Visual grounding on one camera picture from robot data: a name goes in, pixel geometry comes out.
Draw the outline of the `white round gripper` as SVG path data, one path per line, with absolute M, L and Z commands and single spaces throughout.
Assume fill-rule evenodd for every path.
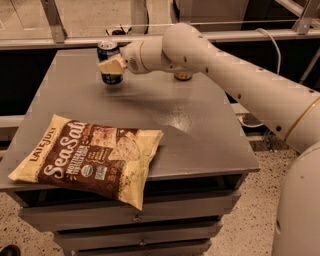
M 162 50 L 162 40 L 134 41 L 121 49 L 121 55 L 113 56 L 98 64 L 103 74 L 122 75 L 127 68 L 134 74 L 164 71 L 167 57 Z

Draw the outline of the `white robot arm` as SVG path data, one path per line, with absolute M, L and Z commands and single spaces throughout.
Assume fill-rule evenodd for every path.
M 272 256 L 320 256 L 320 93 L 213 46 L 194 27 L 134 41 L 99 64 L 105 74 L 201 72 L 300 156 L 287 172 Z

